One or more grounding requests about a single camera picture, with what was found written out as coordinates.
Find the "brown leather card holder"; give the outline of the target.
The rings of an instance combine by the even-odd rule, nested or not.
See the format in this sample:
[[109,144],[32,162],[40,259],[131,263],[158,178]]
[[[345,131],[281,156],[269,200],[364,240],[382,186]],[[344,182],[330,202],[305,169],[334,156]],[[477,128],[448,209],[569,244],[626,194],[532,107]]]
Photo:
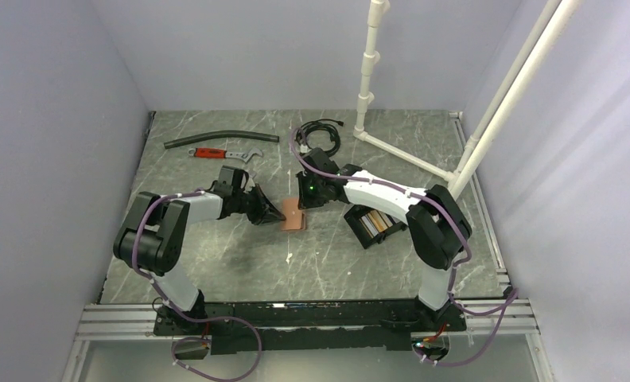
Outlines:
[[289,197],[282,201],[282,214],[285,217],[280,223],[280,229],[284,232],[296,232],[305,230],[305,214],[299,208],[297,197]]

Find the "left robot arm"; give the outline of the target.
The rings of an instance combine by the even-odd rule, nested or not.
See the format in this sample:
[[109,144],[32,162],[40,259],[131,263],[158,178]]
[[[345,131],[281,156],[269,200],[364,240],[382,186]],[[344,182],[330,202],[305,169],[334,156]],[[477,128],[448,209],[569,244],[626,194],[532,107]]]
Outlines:
[[147,279],[187,334],[200,332],[207,314],[204,293],[179,263],[186,230],[233,214],[244,215],[253,225],[285,220],[246,170],[222,166],[207,189],[170,195],[140,192],[115,237],[114,257]]

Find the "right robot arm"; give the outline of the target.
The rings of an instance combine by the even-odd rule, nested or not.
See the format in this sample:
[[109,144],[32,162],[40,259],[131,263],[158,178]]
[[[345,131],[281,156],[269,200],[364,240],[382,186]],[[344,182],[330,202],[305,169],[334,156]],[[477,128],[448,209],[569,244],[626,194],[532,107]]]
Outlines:
[[408,227],[423,263],[417,322],[426,330],[443,324],[452,304],[456,258],[471,252],[468,240],[472,235],[450,191],[442,185],[429,189],[400,185],[352,164],[339,167],[320,148],[296,158],[303,167],[297,176],[301,209],[339,201],[382,212]]

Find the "black card box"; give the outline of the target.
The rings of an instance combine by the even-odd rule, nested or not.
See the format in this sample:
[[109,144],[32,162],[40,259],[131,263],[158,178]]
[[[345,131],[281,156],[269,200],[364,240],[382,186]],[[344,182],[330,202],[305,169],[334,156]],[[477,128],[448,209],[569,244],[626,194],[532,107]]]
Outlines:
[[381,244],[388,236],[407,230],[407,225],[393,216],[363,205],[353,205],[344,219],[363,249]]

